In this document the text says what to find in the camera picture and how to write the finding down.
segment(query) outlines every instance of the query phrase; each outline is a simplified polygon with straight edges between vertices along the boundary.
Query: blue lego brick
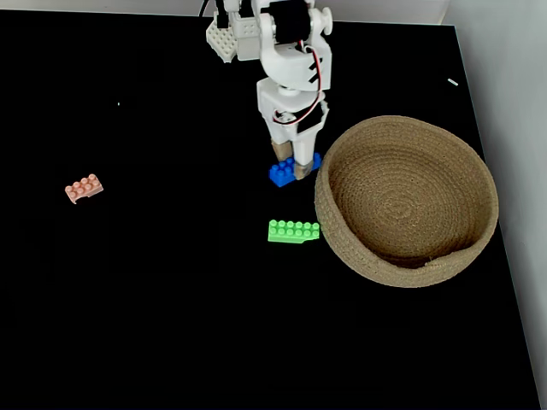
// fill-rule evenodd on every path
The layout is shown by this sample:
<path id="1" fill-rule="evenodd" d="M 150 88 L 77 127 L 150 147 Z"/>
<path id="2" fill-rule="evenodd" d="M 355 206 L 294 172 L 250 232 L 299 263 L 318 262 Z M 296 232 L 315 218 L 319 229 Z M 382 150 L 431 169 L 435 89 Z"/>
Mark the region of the blue lego brick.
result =
<path id="1" fill-rule="evenodd" d="M 314 154 L 314 166 L 312 171 L 321 166 L 321 156 L 318 153 Z M 278 165 L 274 165 L 270 168 L 270 179 L 279 188 L 295 181 L 294 176 L 294 158 L 289 158 L 280 162 Z"/>

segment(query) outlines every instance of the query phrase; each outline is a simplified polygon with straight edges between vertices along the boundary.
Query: white lego piece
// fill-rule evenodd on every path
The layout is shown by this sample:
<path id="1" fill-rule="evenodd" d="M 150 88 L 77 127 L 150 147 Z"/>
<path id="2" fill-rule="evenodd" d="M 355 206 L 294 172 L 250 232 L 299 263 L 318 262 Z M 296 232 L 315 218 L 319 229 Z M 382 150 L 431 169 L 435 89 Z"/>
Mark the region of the white lego piece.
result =
<path id="1" fill-rule="evenodd" d="M 254 17 L 242 18 L 239 13 L 230 13 L 233 35 L 238 40 L 238 60 L 258 60 L 260 56 L 260 28 Z"/>
<path id="2" fill-rule="evenodd" d="M 207 43 L 216 51 L 222 61 L 232 62 L 238 48 L 238 40 L 233 36 L 230 26 L 228 28 L 219 28 L 216 25 L 217 15 L 218 12 L 215 12 L 213 22 L 207 29 Z"/>

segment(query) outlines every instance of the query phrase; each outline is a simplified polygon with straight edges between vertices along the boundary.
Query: small white object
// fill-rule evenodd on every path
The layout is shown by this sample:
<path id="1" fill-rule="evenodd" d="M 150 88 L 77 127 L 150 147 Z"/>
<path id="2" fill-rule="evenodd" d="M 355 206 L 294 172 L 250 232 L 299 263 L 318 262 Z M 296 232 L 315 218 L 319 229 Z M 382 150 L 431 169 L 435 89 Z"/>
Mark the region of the small white object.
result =
<path id="1" fill-rule="evenodd" d="M 258 60 L 260 55 L 260 27 L 254 17 L 242 18 L 239 13 L 229 13 L 233 36 L 238 40 L 238 60 Z"/>
<path id="2" fill-rule="evenodd" d="M 224 10 L 228 13 L 239 11 L 239 0 L 224 0 Z"/>
<path id="3" fill-rule="evenodd" d="M 216 25 L 216 17 L 218 12 L 215 12 L 213 22 L 207 28 L 207 43 L 216 51 L 216 54 L 224 62 L 232 62 L 238 49 L 238 40 L 233 36 L 232 27 L 219 28 Z"/>
<path id="4" fill-rule="evenodd" d="M 324 33 L 326 36 L 330 36 L 332 34 L 332 26 L 334 25 L 334 20 L 332 19 L 332 11 L 330 7 L 325 7 L 323 11 L 321 12 L 322 16 L 322 22 L 325 25 Z"/>

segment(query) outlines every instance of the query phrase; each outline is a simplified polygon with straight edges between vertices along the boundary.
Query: lego brick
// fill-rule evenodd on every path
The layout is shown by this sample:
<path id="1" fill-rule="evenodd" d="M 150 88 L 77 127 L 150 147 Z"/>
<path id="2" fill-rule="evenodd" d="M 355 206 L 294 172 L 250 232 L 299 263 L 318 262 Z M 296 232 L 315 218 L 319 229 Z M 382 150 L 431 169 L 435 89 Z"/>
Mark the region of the lego brick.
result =
<path id="1" fill-rule="evenodd" d="M 304 243 L 319 238 L 319 224 L 270 220 L 268 241 L 281 243 Z"/>
<path id="2" fill-rule="evenodd" d="M 81 197 L 94 196 L 103 190 L 103 186 L 94 174 L 90 174 L 87 178 L 82 178 L 79 182 L 74 182 L 71 186 L 65 188 L 68 199 L 73 204 Z"/>
<path id="3" fill-rule="evenodd" d="M 233 35 L 238 41 L 242 38 L 253 38 L 260 35 L 260 28 L 255 16 L 242 19 L 238 13 L 233 13 L 230 17 Z"/>
<path id="4" fill-rule="evenodd" d="M 233 36 L 232 28 L 219 28 L 216 25 L 216 16 L 209 25 L 206 33 L 207 43 L 224 62 L 232 62 L 238 49 L 238 40 Z"/>
<path id="5" fill-rule="evenodd" d="M 321 166 L 321 156 L 318 153 L 314 154 L 314 166 L 311 168 L 312 171 L 316 170 Z M 288 160 L 280 162 L 278 165 L 274 165 L 270 168 L 269 173 L 270 179 L 276 184 L 279 188 L 289 184 L 292 181 L 295 181 L 294 176 L 294 159 L 289 158 Z"/>

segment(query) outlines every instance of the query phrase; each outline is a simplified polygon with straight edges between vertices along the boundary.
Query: red wire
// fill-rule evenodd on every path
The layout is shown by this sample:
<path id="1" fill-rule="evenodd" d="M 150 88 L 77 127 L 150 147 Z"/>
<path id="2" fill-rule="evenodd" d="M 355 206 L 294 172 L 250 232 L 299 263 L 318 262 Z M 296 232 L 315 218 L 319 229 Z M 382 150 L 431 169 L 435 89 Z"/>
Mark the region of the red wire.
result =
<path id="1" fill-rule="evenodd" d="M 298 42 L 300 44 L 300 47 L 302 47 L 302 49 L 304 48 L 303 47 L 303 41 L 300 40 Z M 319 58 L 317 57 L 317 53 L 315 53 L 315 50 L 312 48 L 312 47 L 309 47 L 309 49 L 311 50 L 313 56 L 314 56 L 314 60 L 315 60 L 315 67 L 317 68 L 317 75 L 319 77 L 319 84 L 318 84 L 318 90 L 317 90 L 317 98 L 314 100 L 314 102 L 311 104 L 311 106 L 308 108 L 308 111 L 306 111 L 302 117 L 300 118 L 297 118 L 295 120 L 292 120 L 292 121 L 289 121 L 289 122 L 281 122 L 279 121 L 277 118 L 275 118 L 275 116 L 273 117 L 273 122 L 277 123 L 277 124 L 281 124 L 283 126 L 291 126 L 293 124 L 297 124 L 298 122 L 302 121 L 304 118 L 306 118 L 309 113 L 311 113 L 315 107 L 317 107 L 317 104 L 319 103 L 319 99 L 321 98 L 321 82 L 322 82 L 322 78 L 321 78 L 321 67 L 320 67 L 320 61 L 319 61 Z"/>

